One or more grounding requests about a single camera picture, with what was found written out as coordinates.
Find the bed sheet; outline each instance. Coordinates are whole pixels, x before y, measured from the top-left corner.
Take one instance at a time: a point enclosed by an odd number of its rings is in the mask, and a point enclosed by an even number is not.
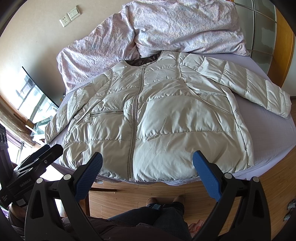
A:
[[[234,62],[270,80],[264,71],[250,57],[230,53],[208,54],[204,56]],[[66,95],[61,106],[67,103],[72,93],[73,92],[70,92]],[[255,165],[246,170],[234,173],[234,176],[249,180],[253,176],[261,176],[293,149],[296,145],[296,128],[291,115],[289,115],[288,119],[284,119],[237,94],[235,94],[235,98],[239,105],[240,113],[252,137]],[[66,133],[67,127],[50,143],[50,145],[52,146],[56,143],[61,144]],[[181,185],[196,180],[198,179],[191,178],[187,180],[168,181],[166,183],[169,185]]]

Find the white puffer jacket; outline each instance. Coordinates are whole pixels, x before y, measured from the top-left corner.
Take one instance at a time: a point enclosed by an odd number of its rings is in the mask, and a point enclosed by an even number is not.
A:
[[[75,91],[46,128],[49,143],[70,122],[63,164],[76,169],[97,151],[100,175],[129,181],[196,177],[201,150],[223,172],[254,165],[252,140],[231,91],[287,118],[289,95],[236,65],[163,51],[135,67],[121,61]]]

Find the blue textured pad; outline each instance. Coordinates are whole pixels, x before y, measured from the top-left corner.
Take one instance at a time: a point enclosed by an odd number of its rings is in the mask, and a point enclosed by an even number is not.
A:
[[[218,202],[222,196],[220,183],[205,162],[204,157],[196,151],[193,153],[192,162],[209,196]]]
[[[102,166],[103,157],[101,153],[98,153],[76,183],[75,199],[77,202],[86,198]]]

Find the dark blue jeans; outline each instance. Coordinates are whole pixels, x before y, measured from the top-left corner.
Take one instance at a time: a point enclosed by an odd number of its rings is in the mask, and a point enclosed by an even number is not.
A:
[[[147,207],[133,209],[108,220],[114,220],[129,226],[145,223],[160,228],[183,241],[190,241],[192,238],[183,215],[184,205],[182,203],[173,202],[165,205],[151,203]]]

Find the brown slipper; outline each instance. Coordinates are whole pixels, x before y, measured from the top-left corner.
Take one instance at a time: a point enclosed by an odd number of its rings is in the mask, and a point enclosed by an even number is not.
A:
[[[173,202],[180,202],[182,203],[183,205],[185,204],[185,198],[181,195],[177,196],[174,198]]]
[[[157,203],[157,199],[155,197],[149,198],[146,202],[146,206],[148,206],[150,203]]]

